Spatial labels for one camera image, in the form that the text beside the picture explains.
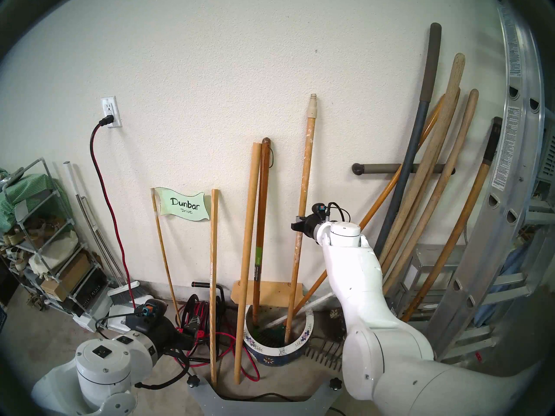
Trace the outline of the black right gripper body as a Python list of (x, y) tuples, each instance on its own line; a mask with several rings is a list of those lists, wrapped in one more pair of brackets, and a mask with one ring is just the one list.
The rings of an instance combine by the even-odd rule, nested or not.
[(302, 221), (302, 233), (314, 241), (317, 241), (318, 229), (325, 223), (325, 211), (317, 211), (310, 215), (303, 216)]

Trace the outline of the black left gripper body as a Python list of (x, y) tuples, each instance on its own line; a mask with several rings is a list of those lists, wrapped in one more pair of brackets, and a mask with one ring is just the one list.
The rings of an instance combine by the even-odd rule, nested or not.
[(170, 349), (193, 348), (193, 336), (178, 332), (165, 316), (130, 316), (130, 329), (148, 337), (158, 356)]

